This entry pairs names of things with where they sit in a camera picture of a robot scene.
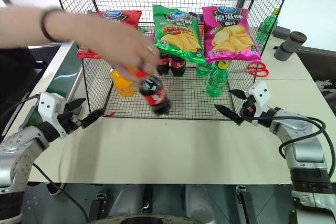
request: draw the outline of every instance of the pink chips bag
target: pink chips bag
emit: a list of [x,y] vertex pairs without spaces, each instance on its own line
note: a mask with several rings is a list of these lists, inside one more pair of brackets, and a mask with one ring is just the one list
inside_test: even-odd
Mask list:
[[202,7],[205,61],[261,61],[247,23],[248,9]]

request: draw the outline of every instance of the white table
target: white table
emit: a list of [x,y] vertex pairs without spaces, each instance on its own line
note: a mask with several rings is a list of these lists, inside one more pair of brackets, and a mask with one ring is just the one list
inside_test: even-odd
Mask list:
[[[270,38],[263,55],[271,106],[322,119],[336,146],[336,118],[298,56],[286,62],[273,57],[273,46],[281,42]],[[32,94],[46,89],[57,57]],[[17,131],[32,104],[25,104],[10,132]],[[84,106],[80,116],[87,113]],[[328,145],[323,136],[319,139],[330,164]],[[229,121],[100,118],[52,142],[36,163],[52,180],[64,183],[290,183],[279,144],[266,128],[246,122],[238,127]],[[45,181],[35,169],[30,180]]]

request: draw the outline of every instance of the orange bottle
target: orange bottle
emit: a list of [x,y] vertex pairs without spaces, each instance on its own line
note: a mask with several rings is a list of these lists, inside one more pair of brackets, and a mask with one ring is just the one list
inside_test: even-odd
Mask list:
[[123,97],[130,97],[134,94],[134,82],[125,79],[118,71],[115,69],[110,70],[110,76],[113,78],[113,83]]

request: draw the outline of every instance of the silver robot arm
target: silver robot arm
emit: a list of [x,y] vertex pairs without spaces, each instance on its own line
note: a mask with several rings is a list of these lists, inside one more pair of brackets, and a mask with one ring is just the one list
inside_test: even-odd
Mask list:
[[55,93],[41,93],[38,112],[43,123],[27,127],[6,137],[0,143],[0,224],[20,223],[23,194],[35,159],[57,138],[64,138],[79,126],[86,128],[103,113],[91,112],[85,119],[76,119],[73,111],[85,99],[66,104]]
[[223,115],[238,125],[244,120],[257,126],[268,127],[284,144],[284,157],[290,170],[293,185],[292,197],[296,209],[291,223],[336,223],[336,194],[328,176],[326,159],[316,136],[290,142],[313,133],[312,123],[305,116],[268,106],[271,94],[264,81],[250,85],[246,91],[231,90],[236,97],[246,100],[240,115],[227,107],[216,105]]

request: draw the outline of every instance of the wire rack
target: wire rack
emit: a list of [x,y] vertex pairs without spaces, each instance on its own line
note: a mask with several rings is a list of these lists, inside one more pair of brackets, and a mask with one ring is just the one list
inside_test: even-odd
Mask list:
[[[154,39],[153,4],[168,8],[178,8],[184,12],[202,13],[203,6],[233,6],[249,9],[248,23],[250,33],[259,52],[263,52],[266,43],[255,40],[260,24],[275,8],[281,9],[284,0],[59,0],[62,8],[68,12],[86,13],[104,10],[141,10],[139,26],[145,35]],[[195,64],[187,64],[183,77],[175,78],[170,73],[161,79],[172,100],[173,107],[166,119],[209,119],[226,120],[214,104],[225,105],[239,111],[242,100],[232,97],[228,89],[245,89],[254,78],[244,72],[247,62],[232,61],[228,71],[229,81],[223,95],[210,98],[205,93],[208,77],[195,75]],[[83,69],[90,111],[105,108],[105,116],[132,118],[157,118],[151,108],[145,104],[138,92],[132,97],[122,98],[113,87],[109,76],[110,66],[104,60],[83,60]]]

